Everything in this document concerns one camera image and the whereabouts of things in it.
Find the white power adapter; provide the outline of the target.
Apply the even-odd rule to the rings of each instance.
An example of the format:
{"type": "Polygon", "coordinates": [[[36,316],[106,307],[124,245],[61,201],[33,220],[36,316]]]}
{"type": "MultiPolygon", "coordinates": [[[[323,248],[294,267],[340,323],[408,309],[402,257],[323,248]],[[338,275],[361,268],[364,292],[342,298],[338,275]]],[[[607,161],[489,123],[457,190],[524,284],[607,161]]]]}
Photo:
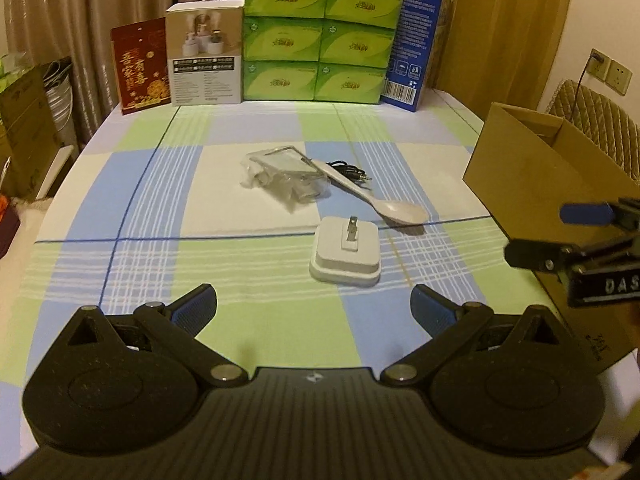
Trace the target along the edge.
{"type": "Polygon", "coordinates": [[[375,285],[381,276],[378,227],[355,216],[323,218],[314,232],[309,272],[322,282],[375,285]]]}

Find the clear bag with parts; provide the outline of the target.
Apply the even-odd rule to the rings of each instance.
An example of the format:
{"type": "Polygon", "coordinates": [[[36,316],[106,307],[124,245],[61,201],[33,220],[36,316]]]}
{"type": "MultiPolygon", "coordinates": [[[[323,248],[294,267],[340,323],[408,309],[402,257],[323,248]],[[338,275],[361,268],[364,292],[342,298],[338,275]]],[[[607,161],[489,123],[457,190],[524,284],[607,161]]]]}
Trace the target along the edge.
{"type": "Polygon", "coordinates": [[[293,145],[248,153],[242,166],[244,188],[261,188],[288,212],[330,195],[328,177],[293,145]]]}

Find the quilted chair cover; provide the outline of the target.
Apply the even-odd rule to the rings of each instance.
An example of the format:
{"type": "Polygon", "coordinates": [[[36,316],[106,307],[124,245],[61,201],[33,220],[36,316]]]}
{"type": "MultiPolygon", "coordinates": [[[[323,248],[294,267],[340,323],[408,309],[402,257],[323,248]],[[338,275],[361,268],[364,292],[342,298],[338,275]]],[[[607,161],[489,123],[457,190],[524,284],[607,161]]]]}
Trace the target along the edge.
{"type": "Polygon", "coordinates": [[[570,122],[639,183],[639,125],[615,102],[567,79],[556,88],[547,113],[570,122]]]}

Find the brown cardboard box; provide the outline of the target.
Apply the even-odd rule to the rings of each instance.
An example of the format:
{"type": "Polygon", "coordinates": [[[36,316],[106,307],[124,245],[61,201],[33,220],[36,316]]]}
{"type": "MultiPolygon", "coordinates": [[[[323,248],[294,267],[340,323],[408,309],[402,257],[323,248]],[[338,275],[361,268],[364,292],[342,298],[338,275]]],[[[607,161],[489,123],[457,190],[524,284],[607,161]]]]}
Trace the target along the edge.
{"type": "MultiPolygon", "coordinates": [[[[567,120],[512,105],[491,105],[465,184],[510,240],[539,240],[585,247],[622,236],[615,226],[576,226],[560,219],[564,204],[639,199],[639,185],[567,120]]],[[[623,359],[634,341],[623,320],[636,301],[588,308],[567,303],[565,272],[532,271],[589,364],[602,372],[623,359]]]]}

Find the red greeting card box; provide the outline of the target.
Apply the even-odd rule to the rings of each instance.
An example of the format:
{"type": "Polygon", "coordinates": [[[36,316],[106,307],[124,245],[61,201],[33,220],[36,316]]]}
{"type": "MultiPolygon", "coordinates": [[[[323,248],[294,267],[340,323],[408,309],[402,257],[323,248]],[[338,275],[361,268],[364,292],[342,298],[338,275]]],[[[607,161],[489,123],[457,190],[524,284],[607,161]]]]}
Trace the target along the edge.
{"type": "Polygon", "coordinates": [[[122,114],[168,104],[165,19],[113,28],[111,40],[122,114]]]}

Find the blue milk carton box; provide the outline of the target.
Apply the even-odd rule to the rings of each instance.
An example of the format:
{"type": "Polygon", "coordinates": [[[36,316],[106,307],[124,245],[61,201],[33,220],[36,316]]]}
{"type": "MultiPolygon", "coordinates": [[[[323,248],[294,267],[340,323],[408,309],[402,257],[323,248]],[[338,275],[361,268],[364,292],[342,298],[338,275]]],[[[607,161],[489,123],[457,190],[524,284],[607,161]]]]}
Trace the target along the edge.
{"type": "Polygon", "coordinates": [[[402,0],[381,100],[415,112],[424,89],[435,87],[452,0],[402,0]]]}

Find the white product box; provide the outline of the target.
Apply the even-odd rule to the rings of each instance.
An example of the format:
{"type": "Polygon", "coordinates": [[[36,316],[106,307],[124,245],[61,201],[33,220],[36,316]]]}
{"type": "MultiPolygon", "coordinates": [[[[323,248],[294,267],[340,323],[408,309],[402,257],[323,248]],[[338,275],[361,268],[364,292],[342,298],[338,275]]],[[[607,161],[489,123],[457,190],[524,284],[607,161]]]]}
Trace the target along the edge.
{"type": "Polygon", "coordinates": [[[165,12],[167,70],[175,106],[242,101],[243,0],[180,2],[165,12]]]}

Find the green tissue pack stack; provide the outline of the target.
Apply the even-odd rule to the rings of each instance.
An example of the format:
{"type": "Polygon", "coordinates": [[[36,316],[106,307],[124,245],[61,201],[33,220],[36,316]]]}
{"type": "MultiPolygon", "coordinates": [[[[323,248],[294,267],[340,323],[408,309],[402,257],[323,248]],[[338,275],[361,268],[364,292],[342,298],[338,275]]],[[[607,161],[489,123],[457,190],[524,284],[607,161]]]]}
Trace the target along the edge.
{"type": "Polygon", "coordinates": [[[244,0],[244,100],[377,103],[403,1],[244,0]]]}

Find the wall socket pair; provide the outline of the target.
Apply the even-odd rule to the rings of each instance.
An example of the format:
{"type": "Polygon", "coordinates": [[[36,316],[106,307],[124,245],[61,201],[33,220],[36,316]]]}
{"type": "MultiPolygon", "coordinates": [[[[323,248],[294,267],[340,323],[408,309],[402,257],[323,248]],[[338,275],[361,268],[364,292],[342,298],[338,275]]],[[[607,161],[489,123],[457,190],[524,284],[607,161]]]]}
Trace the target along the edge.
{"type": "Polygon", "coordinates": [[[592,49],[587,63],[587,74],[604,82],[608,88],[620,96],[626,96],[632,71],[607,55],[592,49]]]}

